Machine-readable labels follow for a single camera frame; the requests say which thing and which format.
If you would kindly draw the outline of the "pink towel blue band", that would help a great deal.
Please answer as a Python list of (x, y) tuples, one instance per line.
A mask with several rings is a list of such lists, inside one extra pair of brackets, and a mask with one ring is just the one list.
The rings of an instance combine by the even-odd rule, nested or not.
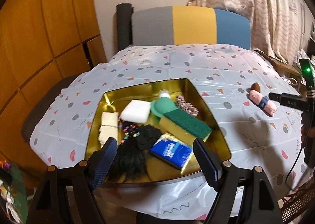
[(269, 116), (273, 116), (277, 111), (277, 106), (275, 103), (273, 103), (271, 100), (268, 100), (258, 91), (250, 90), (249, 99)]

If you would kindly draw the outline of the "brown round sponge ball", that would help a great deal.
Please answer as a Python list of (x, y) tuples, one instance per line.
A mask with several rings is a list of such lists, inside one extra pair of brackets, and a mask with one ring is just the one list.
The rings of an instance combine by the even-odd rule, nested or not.
[(250, 89), (257, 91), (257, 92), (260, 92), (260, 86), (258, 83), (253, 83)]

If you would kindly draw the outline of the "black wig hair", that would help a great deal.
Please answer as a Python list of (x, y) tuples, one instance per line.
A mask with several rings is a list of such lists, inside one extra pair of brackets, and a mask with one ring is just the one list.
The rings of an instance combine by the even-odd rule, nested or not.
[(118, 146), (117, 154), (107, 174), (107, 181), (127, 182), (147, 176), (147, 153), (149, 149), (156, 143), (156, 139), (140, 139), (140, 143), (136, 138), (125, 140)]

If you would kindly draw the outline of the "blue tissue packet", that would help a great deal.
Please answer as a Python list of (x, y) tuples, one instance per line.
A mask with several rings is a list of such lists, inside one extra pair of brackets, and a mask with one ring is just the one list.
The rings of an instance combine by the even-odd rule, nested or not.
[(159, 139), (149, 152), (177, 170), (182, 170), (192, 153), (192, 148), (179, 141)]

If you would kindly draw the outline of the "patterned white tablecloth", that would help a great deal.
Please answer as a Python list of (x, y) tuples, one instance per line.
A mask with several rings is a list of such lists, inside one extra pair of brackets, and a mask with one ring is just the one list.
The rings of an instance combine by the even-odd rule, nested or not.
[(207, 146), (235, 166), (263, 168), (277, 198), (307, 181), (301, 113), (279, 106), (269, 116), (249, 100), (258, 83), (264, 96), (296, 94), (259, 54), (227, 44), (134, 46), (79, 75), (58, 92), (29, 144), (47, 165), (72, 167), (99, 149), (102, 112), (121, 112), (134, 99), (154, 101), (162, 89), (183, 95), (212, 127)]

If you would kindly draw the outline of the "green yellow scouring sponge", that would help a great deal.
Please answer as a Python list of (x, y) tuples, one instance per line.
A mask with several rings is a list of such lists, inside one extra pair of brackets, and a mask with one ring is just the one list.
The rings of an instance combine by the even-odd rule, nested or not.
[(159, 125), (185, 144), (192, 144), (197, 138), (207, 140), (212, 128), (181, 109), (165, 112)]

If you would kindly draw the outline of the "white foam sponge block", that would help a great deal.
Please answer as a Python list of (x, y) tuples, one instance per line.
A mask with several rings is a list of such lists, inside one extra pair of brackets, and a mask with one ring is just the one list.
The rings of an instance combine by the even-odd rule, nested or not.
[(126, 122), (144, 124), (147, 122), (150, 111), (150, 102), (143, 100), (131, 100), (121, 112), (121, 119)]

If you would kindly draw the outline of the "pink striped scrunchie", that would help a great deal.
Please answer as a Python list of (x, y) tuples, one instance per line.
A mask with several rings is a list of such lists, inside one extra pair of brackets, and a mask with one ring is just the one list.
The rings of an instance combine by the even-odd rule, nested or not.
[(185, 111), (191, 116), (197, 117), (197, 115), (199, 114), (198, 109), (195, 106), (193, 106), (190, 102), (187, 102), (183, 95), (177, 95), (176, 105), (178, 108)]

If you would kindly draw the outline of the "green round puff sponge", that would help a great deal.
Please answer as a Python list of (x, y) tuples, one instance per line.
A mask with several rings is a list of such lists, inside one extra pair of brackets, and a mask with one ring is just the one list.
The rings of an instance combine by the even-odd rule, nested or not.
[(168, 97), (161, 97), (151, 102), (151, 111), (158, 118), (161, 118), (164, 113), (171, 112), (176, 109), (176, 104)]

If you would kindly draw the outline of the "white small bottle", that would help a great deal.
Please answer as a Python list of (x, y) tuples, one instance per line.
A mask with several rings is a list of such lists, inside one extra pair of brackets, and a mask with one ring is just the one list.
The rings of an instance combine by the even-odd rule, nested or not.
[(159, 93), (158, 93), (158, 98), (168, 98), (170, 99), (170, 93), (168, 90), (166, 89), (162, 89)]

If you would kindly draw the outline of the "wicker stool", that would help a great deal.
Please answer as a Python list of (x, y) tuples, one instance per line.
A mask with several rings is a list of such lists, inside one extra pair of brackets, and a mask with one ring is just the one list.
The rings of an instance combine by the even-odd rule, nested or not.
[(314, 184), (305, 184), (294, 194), (289, 196), (289, 199), (284, 202), (281, 208), (283, 223), (290, 223), (302, 213), (304, 213), (314, 202)]

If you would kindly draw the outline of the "glass side table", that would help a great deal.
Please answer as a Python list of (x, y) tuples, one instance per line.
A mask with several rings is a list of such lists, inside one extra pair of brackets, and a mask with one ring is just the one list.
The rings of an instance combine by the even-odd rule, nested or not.
[(28, 201), (22, 174), (15, 163), (1, 161), (1, 223), (26, 223)]

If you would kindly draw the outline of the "beige patterned curtain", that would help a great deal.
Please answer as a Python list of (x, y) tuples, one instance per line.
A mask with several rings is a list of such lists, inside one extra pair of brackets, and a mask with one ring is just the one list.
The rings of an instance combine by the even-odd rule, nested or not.
[(189, 0), (190, 6), (218, 8), (246, 17), (251, 49), (292, 65), (306, 50), (314, 15), (304, 0)]

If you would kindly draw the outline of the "wooden panel cabinet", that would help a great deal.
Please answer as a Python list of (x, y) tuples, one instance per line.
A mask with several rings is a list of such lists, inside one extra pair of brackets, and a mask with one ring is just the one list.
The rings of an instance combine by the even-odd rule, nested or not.
[(93, 0), (6, 0), (1, 8), (1, 159), (33, 177), (46, 165), (21, 136), (27, 115), (57, 82), (90, 70), (83, 44), (100, 40)]

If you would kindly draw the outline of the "black rolled mat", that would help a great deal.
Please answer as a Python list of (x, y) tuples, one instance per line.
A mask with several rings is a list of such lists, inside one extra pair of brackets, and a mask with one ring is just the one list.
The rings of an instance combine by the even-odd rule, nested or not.
[(130, 3), (121, 3), (116, 6), (116, 29), (118, 51), (132, 44), (133, 7)]

